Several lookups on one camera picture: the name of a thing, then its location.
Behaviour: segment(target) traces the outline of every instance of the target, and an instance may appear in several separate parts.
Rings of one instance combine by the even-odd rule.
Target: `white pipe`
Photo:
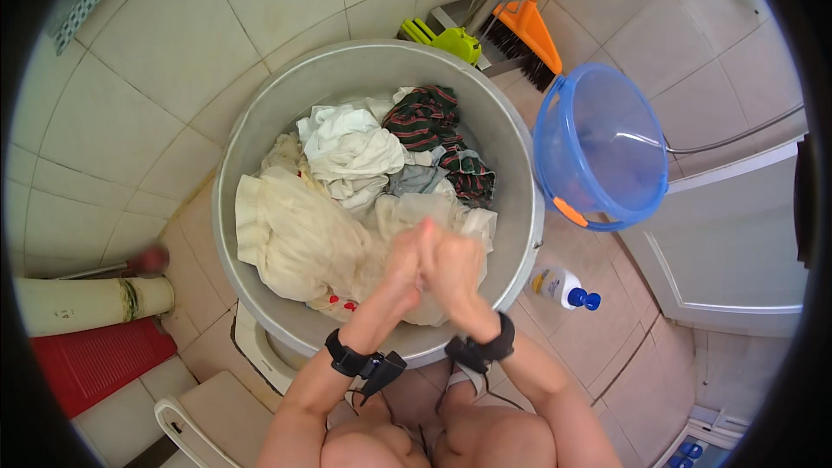
[[[171,283],[159,278],[36,280],[15,278],[17,307],[30,337],[103,328],[173,308]]]

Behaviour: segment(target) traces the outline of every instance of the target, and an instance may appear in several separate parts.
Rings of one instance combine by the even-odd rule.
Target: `blue plastic bucket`
[[[583,228],[627,228],[656,212],[667,192],[665,138],[653,109],[629,78],[608,65],[579,65],[568,77],[558,76],[533,138],[546,207]],[[582,215],[596,212],[614,222]]]

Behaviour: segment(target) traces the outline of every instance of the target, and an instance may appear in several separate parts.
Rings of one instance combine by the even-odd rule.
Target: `detergent bottle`
[[[523,289],[530,295],[551,298],[569,310],[583,306],[595,311],[601,305],[601,295],[587,293],[577,276],[560,266],[536,266]]]

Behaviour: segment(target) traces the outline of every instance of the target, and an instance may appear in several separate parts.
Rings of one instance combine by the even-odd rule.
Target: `door panel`
[[[789,336],[808,272],[793,219],[796,143],[671,183],[656,214],[621,232],[667,317]]]

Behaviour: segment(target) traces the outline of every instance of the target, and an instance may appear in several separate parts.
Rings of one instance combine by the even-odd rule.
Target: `metal basin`
[[[292,350],[311,357],[340,323],[277,296],[254,266],[237,260],[234,195],[240,176],[257,172],[277,135],[294,130],[312,105],[389,98],[400,86],[430,84],[453,88],[460,132],[497,173],[492,206],[499,213],[497,234],[480,293],[505,310],[523,288],[543,234],[543,197],[533,176],[531,137],[516,109],[482,73],[438,49],[398,40],[331,45],[286,64],[258,89],[231,131],[214,182],[214,238],[225,273],[257,322]],[[396,350],[408,367],[421,367],[441,359],[456,332],[450,323],[439,328],[401,323],[381,350]]]

